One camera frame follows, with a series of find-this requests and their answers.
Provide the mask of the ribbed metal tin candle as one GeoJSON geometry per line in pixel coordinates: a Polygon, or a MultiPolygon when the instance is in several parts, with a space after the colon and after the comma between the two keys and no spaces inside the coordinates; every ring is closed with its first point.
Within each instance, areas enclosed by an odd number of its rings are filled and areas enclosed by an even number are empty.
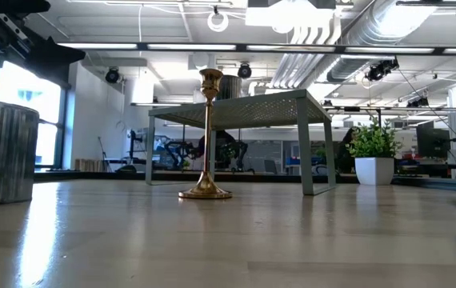
{"type": "Polygon", "coordinates": [[[219,92],[217,93],[215,100],[229,100],[241,97],[242,92],[242,80],[238,76],[224,75],[221,78],[219,85],[219,92]]]}
{"type": "Polygon", "coordinates": [[[0,204],[32,199],[39,113],[0,102],[0,204]]]}

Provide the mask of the wooden slat box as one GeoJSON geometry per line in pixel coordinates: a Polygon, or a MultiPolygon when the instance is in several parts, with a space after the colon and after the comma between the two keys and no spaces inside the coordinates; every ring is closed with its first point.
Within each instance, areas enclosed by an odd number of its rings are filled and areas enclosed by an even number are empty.
{"type": "Polygon", "coordinates": [[[105,163],[103,160],[76,158],[74,168],[80,172],[101,173],[105,171],[105,163]]]}

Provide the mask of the black overhead light bar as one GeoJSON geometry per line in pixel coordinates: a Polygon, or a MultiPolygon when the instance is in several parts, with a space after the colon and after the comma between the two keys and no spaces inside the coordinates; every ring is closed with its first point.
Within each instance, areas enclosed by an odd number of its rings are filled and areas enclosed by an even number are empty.
{"type": "Polygon", "coordinates": [[[158,52],[235,52],[264,54],[339,54],[339,55],[404,55],[456,56],[456,46],[344,46],[298,44],[235,44],[195,42],[64,42],[78,50],[158,51],[158,52]]]}

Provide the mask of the person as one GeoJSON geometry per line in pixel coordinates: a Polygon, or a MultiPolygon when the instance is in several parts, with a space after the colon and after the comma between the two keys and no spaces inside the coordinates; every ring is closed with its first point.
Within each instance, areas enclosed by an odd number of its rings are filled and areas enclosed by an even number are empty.
{"type": "Polygon", "coordinates": [[[214,168],[217,170],[231,169],[232,172],[243,172],[243,160],[248,145],[236,140],[225,130],[215,131],[214,168]]]}

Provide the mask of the short brass candlestick holder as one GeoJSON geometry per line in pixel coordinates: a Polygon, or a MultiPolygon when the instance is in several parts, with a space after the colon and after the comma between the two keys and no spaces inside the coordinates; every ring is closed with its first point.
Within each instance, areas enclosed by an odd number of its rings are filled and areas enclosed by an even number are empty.
{"type": "Polygon", "coordinates": [[[213,100],[219,92],[220,81],[223,73],[220,70],[207,68],[199,71],[202,76],[201,93],[206,99],[205,103],[205,134],[204,134],[204,158],[203,170],[197,184],[185,191],[178,193],[180,198],[192,199],[226,199],[231,198],[232,193],[222,190],[214,182],[214,176],[210,171],[210,152],[212,140],[211,115],[213,100]]]}

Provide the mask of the green perforated metal shelf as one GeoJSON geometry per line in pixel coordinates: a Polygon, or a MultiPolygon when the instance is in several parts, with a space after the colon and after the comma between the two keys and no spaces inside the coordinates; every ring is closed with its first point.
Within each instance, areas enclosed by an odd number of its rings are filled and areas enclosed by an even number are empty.
{"type": "MultiPolygon", "coordinates": [[[[146,140],[146,183],[152,183],[155,120],[157,118],[186,126],[205,129],[205,104],[189,104],[157,108],[148,112],[146,140]]],[[[307,90],[292,90],[276,94],[236,98],[213,102],[211,115],[212,140],[210,171],[214,176],[215,131],[239,130],[295,124],[300,148],[302,193],[315,196],[336,187],[332,119],[324,107],[307,90]],[[327,187],[315,190],[312,177],[310,124],[323,124],[326,141],[327,187]]]]}

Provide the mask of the green plant in white pot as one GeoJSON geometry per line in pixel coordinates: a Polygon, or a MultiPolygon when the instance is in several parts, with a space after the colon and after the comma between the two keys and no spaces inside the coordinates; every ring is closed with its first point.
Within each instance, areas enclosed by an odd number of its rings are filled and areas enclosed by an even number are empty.
{"type": "Polygon", "coordinates": [[[346,145],[354,158],[355,173],[362,185],[387,186],[394,176],[394,160],[402,147],[395,131],[374,118],[368,126],[359,126],[346,145]]]}

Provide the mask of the black computer monitor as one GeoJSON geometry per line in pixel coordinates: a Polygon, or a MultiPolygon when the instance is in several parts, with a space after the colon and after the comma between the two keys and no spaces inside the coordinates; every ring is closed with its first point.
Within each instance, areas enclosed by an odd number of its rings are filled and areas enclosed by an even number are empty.
{"type": "Polygon", "coordinates": [[[447,158],[450,132],[434,128],[432,122],[416,127],[418,153],[423,158],[447,158]]]}

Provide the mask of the black aluminium table frame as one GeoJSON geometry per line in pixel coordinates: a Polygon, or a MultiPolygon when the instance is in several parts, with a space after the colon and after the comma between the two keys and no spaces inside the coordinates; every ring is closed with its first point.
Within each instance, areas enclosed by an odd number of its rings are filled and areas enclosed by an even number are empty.
{"type": "MultiPolygon", "coordinates": [[[[300,183],[300,176],[275,174],[221,174],[215,176],[221,182],[263,182],[263,183],[300,183]]],[[[152,181],[195,182],[198,173],[158,173],[152,174],[152,181]]],[[[34,182],[59,182],[71,180],[138,180],[145,181],[144,173],[107,173],[107,172],[80,172],[80,171],[47,171],[35,172],[34,182]]],[[[456,191],[456,179],[448,178],[413,178],[394,176],[392,185],[415,186],[428,189],[456,191]]]]}

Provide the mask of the silver ventilation duct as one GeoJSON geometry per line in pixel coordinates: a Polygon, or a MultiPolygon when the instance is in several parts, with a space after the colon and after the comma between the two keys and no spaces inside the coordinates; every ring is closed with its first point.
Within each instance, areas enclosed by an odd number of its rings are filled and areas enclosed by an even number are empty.
{"type": "MultiPolygon", "coordinates": [[[[416,31],[433,12],[435,6],[404,6],[400,1],[376,0],[354,26],[341,37],[348,46],[394,46],[416,31]]],[[[368,58],[344,58],[328,55],[323,59],[328,82],[344,82],[369,64],[368,58]]]]}

